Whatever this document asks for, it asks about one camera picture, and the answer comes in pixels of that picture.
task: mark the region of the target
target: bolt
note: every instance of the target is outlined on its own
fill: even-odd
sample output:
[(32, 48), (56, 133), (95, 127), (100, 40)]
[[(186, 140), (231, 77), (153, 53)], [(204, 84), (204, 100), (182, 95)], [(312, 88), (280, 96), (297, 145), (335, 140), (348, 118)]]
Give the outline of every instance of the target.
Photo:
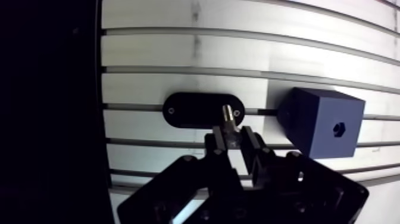
[(222, 150), (214, 150), (214, 153), (217, 154), (217, 155), (221, 155)]
[(172, 108), (172, 107), (171, 107), (171, 108), (169, 108), (169, 109), (168, 109), (168, 113), (170, 113), (170, 114), (173, 114), (173, 113), (175, 113), (175, 109), (174, 109), (174, 108)]
[(234, 115), (235, 117), (239, 117), (240, 111), (239, 111), (239, 110), (235, 110), (235, 111), (233, 112), (233, 115)]
[(208, 220), (208, 219), (210, 219), (210, 213), (209, 213), (209, 211), (207, 211), (207, 210), (204, 210), (204, 211), (202, 211), (201, 212), (201, 215), (200, 215), (200, 218), (201, 219), (203, 219), (203, 220)]
[(294, 155), (295, 157), (299, 157), (300, 156), (300, 153), (298, 153), (298, 152), (290, 152), (290, 153), (292, 153), (292, 155)]
[(188, 162), (188, 161), (191, 161), (193, 159), (193, 157), (190, 155), (186, 155), (183, 157), (183, 159)]

